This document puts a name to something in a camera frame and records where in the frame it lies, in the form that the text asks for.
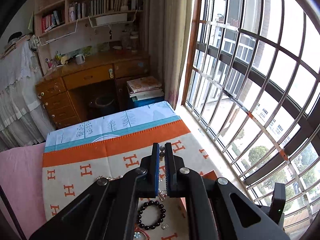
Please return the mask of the wooden bookshelf with books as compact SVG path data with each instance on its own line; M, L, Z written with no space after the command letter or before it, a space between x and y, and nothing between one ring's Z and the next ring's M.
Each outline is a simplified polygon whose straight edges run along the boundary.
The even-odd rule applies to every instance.
M112 30L102 27L88 36L72 35L46 46L41 46L39 43L37 51L43 74L55 68L54 60L65 54L90 53L98 49L108 50L116 42L119 42L121 47L129 49L131 36L137 37L135 43L137 48L143 48L143 9L144 0L35 0L35 36L88 16L121 11L142 11L137 14L134 23L114 25Z

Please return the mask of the white mug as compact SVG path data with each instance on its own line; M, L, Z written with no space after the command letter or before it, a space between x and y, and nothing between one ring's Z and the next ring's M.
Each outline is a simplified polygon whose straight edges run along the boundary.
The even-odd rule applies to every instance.
M76 55L76 56L75 56L75 61L76 61L76 64L83 64L83 63L85 63L85 56L84 56L84 54Z

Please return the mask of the stack of books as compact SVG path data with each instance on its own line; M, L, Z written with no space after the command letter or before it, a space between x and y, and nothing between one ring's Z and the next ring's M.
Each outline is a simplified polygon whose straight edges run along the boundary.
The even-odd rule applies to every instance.
M153 76L127 81L129 108L137 108L164 100L162 84Z

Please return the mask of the orange grey H-pattern blanket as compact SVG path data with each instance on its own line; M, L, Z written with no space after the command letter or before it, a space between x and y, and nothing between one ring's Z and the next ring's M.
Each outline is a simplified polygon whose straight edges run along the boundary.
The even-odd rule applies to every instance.
M186 167L207 174L217 168L205 149L180 119L108 140L75 146L43 154L42 190L46 219L87 189L98 176L118 177L137 168L150 155L153 143L171 143L174 155L183 158Z

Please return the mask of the pink jewelry box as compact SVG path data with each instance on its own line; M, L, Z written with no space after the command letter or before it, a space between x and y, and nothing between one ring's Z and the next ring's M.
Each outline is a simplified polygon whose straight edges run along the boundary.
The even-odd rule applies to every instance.
M211 188L217 180L214 171L207 174L199 174L190 170L188 174L181 174L179 182L183 196L185 197L188 219L193 224L212 222L214 220L212 205L210 202Z

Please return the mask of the round pearl brooch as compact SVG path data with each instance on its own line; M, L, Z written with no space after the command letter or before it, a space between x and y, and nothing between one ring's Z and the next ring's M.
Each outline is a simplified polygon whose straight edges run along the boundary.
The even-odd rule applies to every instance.
M168 224L162 224L161 228L162 228L163 230L168 230L169 225L168 225Z

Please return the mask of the metal window security grille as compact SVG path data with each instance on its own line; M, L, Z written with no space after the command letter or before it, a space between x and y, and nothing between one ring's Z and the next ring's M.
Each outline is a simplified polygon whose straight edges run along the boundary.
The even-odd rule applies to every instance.
M284 229L319 213L319 22L303 0L195 0L183 104Z

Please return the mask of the rhinestone pearl tiara comb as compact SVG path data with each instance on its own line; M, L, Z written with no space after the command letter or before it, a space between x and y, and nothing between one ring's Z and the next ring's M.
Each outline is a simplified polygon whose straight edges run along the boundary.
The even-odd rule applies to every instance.
M121 178L123 178L122 175L121 175L121 176L118 176L118 177L98 176L98 177L96 178L96 181L99 180L99 179L107 179L107 180L109 180L109 181L113 181L113 180L118 180L118 179L121 179Z

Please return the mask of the white lace cloth cover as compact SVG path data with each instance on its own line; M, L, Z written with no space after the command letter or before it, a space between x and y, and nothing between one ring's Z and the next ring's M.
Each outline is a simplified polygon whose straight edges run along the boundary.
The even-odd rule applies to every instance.
M55 130L35 90L41 79L29 41L1 58L1 151L42 143Z

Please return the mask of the wooden desk with drawers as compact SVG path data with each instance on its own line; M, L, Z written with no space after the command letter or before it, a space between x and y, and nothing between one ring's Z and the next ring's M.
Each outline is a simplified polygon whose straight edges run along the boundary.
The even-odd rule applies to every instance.
M148 53L107 51L46 74L37 96L57 129L130 108L127 82L150 73Z

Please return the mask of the beige curtain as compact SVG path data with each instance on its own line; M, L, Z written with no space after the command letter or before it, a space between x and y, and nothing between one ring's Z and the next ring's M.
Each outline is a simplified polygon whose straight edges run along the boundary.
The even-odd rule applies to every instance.
M193 0L145 0L145 48L151 74L176 108L189 43Z

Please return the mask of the pink bed sheet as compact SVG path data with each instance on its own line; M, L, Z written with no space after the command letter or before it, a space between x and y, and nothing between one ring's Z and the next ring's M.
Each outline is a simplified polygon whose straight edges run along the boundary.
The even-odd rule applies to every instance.
M46 222L42 192L45 143L1 152L1 187L24 235L29 238Z

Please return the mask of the light blue patterned sheet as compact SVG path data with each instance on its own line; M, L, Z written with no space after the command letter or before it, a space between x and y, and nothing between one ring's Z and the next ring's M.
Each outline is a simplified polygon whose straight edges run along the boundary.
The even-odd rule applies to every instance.
M166 101L118 112L50 132L46 153L132 134L180 120Z

